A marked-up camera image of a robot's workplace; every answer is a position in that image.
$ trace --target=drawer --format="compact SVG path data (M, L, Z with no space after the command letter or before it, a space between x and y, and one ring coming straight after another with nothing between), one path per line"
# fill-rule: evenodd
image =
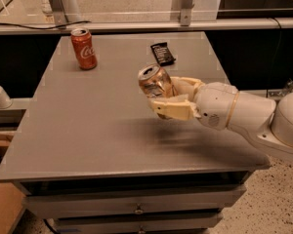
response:
M159 212L222 209L230 207L246 191L244 185L168 188L26 197L23 204L41 218L96 215L141 215Z
M70 234L182 233L189 229L201 232L199 229L214 227L221 219L220 213L183 212L77 218L56 220L55 224L59 232Z

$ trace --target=drawer handle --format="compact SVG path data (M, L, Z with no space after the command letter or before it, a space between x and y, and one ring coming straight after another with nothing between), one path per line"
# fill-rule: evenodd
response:
M137 205L137 208L134 210L135 215L142 215L144 213L144 210L141 208L140 204Z
M140 230L138 231L138 234L146 234L147 232L143 230L142 227L140 227Z

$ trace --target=red can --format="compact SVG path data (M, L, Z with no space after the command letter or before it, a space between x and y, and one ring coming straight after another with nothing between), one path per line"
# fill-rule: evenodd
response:
M98 61L92 46L89 29L79 27L70 32L71 43L81 69L89 70L97 66Z

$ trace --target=wooden furniture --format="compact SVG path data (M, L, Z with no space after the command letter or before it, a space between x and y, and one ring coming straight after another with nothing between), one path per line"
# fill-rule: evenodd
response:
M78 68L62 37L0 166L0 182L69 233L208 233L269 167L241 136L161 120L138 71L168 42L171 76L228 83L204 32L95 35L99 65Z

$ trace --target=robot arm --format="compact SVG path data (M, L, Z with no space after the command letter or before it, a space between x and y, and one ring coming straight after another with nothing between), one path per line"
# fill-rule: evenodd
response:
M178 97L151 97L150 107L179 120L196 118L209 128L242 135L258 150L293 161L293 93L278 104L273 99L240 92L223 83L204 84L172 77Z

